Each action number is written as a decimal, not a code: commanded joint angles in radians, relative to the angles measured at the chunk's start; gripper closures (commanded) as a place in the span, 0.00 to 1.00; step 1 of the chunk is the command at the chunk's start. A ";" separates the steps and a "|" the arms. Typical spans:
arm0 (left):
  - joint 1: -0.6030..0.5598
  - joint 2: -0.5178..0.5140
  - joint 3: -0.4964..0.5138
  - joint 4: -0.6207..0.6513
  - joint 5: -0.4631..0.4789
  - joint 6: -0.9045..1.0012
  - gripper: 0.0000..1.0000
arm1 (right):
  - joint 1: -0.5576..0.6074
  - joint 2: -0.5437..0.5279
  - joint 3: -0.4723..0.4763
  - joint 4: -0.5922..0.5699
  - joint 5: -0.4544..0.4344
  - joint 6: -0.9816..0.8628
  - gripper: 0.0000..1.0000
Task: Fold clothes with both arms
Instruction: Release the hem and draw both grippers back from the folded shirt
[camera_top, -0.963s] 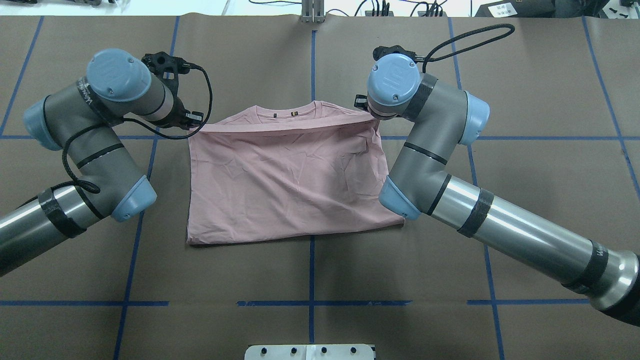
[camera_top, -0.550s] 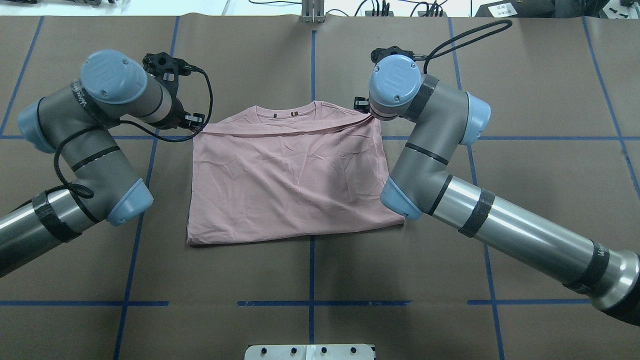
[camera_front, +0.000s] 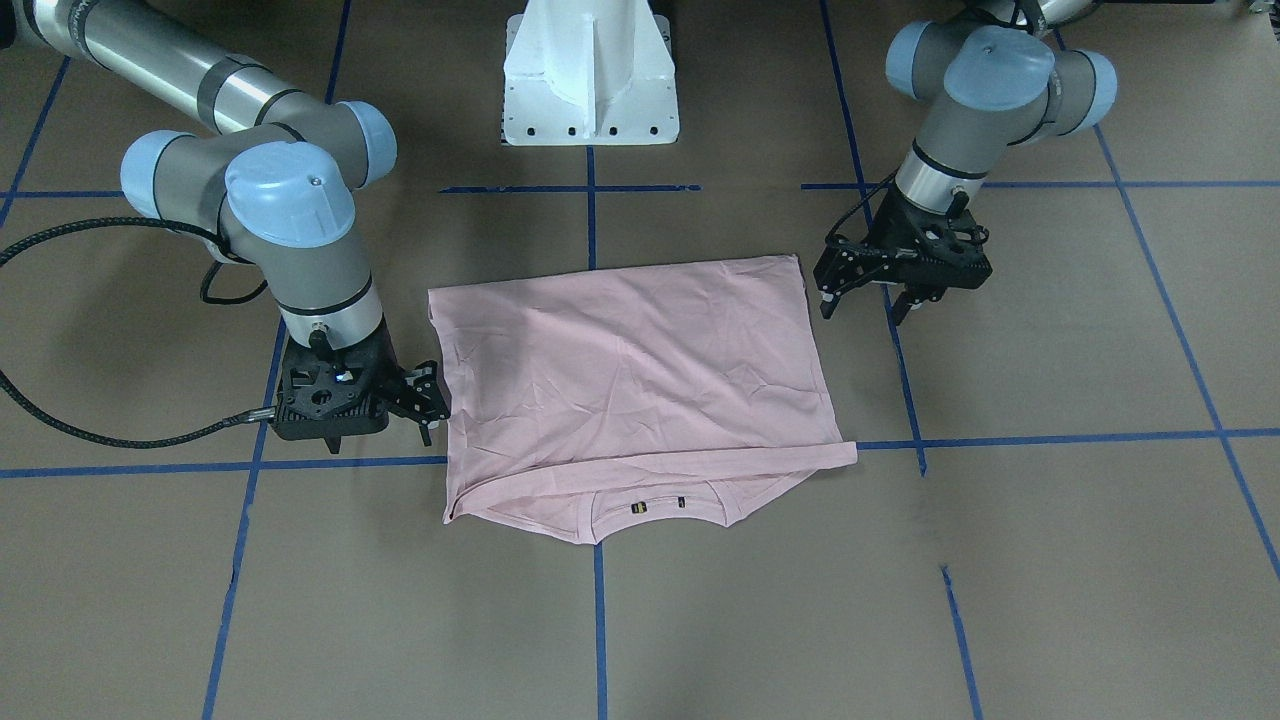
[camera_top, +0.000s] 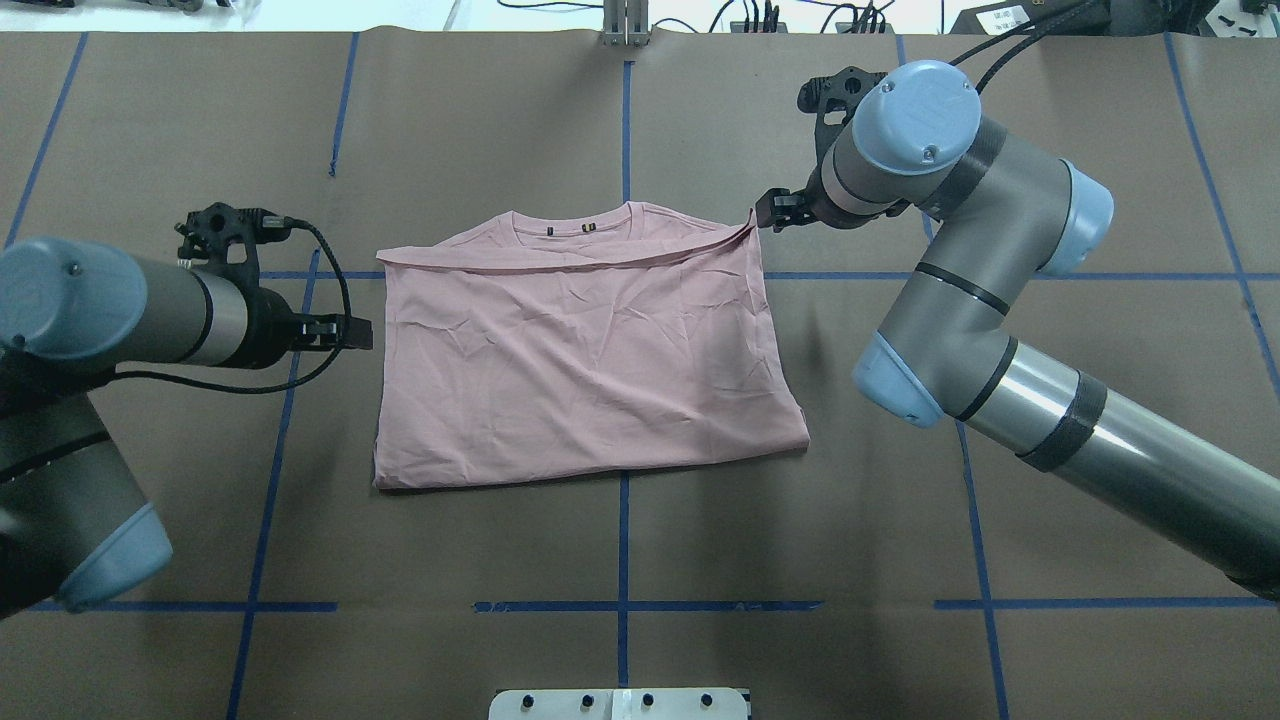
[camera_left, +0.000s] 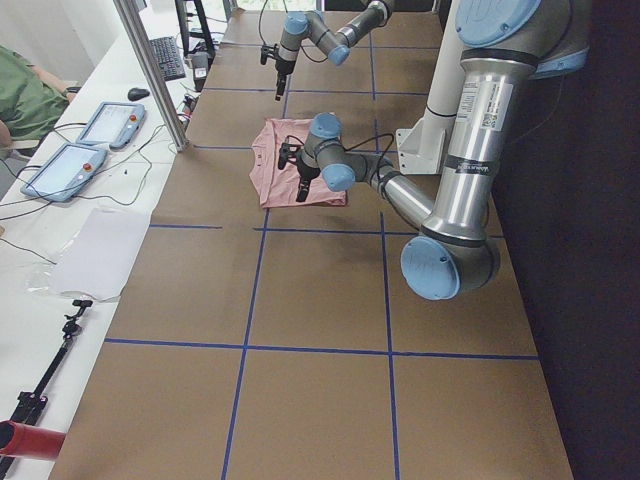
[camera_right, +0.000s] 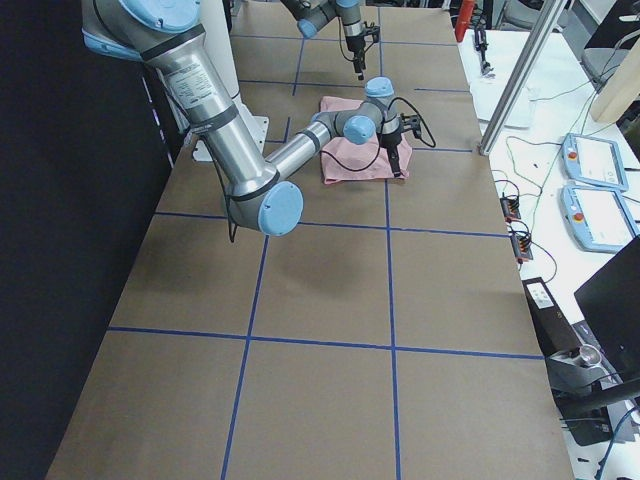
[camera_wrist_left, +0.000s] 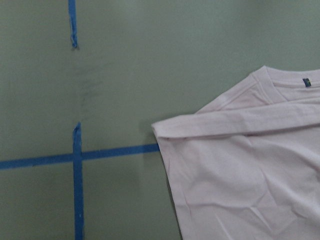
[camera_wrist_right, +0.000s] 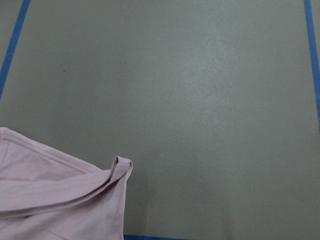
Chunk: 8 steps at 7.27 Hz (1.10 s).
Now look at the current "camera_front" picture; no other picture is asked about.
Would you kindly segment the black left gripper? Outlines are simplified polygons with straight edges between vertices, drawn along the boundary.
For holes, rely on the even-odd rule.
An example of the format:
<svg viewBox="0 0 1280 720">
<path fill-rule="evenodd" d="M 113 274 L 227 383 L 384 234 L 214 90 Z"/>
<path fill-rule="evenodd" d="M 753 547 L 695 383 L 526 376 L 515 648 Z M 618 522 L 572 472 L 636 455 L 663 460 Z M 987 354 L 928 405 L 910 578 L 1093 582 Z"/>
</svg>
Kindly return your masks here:
<svg viewBox="0 0 1280 720">
<path fill-rule="evenodd" d="M 893 325 L 946 290 L 982 287 L 993 272 L 984 251 L 989 232 L 975 222 L 968 204 L 961 191 L 938 214 L 920 209 L 891 184 L 876 210 L 868 243 L 845 236 L 826 238 L 812 272 L 820 316 L 829 320 L 847 292 L 869 282 L 905 284 L 891 307 Z"/>
</svg>

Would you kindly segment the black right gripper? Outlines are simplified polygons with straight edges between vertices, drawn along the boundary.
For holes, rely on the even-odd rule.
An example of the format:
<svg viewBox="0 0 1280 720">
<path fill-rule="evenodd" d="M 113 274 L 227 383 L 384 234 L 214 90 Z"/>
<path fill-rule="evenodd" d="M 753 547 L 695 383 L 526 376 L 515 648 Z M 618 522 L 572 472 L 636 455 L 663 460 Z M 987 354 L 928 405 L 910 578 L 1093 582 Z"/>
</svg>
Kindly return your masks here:
<svg viewBox="0 0 1280 720">
<path fill-rule="evenodd" d="M 387 400 L 378 396 L 384 382 Z M 337 350 L 330 359 L 292 338 L 285 342 L 271 420 L 282 439 L 324 439 L 328 452 L 337 456 L 343 438 L 387 429 L 390 413 L 411 420 L 422 445 L 433 446 L 433 430 L 451 418 L 439 361 L 398 369 L 385 328 Z"/>
</svg>

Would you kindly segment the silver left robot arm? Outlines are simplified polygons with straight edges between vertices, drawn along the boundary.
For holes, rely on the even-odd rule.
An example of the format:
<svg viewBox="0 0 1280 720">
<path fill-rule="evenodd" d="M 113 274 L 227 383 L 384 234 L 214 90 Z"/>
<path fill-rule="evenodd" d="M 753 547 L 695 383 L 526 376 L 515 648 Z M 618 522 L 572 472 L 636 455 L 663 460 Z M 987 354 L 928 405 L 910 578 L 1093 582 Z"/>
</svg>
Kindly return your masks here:
<svg viewBox="0 0 1280 720">
<path fill-rule="evenodd" d="M 833 225 L 813 272 L 820 315 L 867 284 L 897 284 L 900 324 L 950 290 L 978 290 L 992 274 L 988 231 L 972 204 L 1011 147 L 1096 127 L 1117 96 L 1103 55 L 1052 49 L 1046 36 L 1083 18 L 1089 1 L 968 1 L 952 18 L 901 28 L 884 59 L 887 81 L 929 111 L 879 196 L 867 236 Z"/>
</svg>

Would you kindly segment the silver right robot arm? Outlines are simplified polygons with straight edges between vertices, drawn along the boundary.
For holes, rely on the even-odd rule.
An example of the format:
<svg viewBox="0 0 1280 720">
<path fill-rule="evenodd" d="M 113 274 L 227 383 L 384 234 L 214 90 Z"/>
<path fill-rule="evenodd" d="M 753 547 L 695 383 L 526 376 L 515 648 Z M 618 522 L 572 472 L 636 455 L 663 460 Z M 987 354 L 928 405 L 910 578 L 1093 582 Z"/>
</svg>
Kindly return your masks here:
<svg viewBox="0 0 1280 720">
<path fill-rule="evenodd" d="M 210 131 L 157 129 L 125 151 L 119 182 L 133 217 L 40 231 L 3 251 L 10 263 L 59 237 L 108 227 L 163 228 L 200 240 L 216 266 L 250 265 L 287 338 L 273 401 L 161 439 L 123 439 L 42 410 L 9 378 L 3 392 L 36 420 L 114 448 L 166 448 L 262 423 L 285 441 L 376 434 L 393 416 L 422 443 L 451 415 L 439 365 L 402 368 L 356 227 L 353 195 L 396 167 L 390 122 L 360 101 L 324 102 L 255 59 L 228 51 L 146 1 L 5 1 L 3 46 L 31 40 L 110 70 Z"/>
</svg>

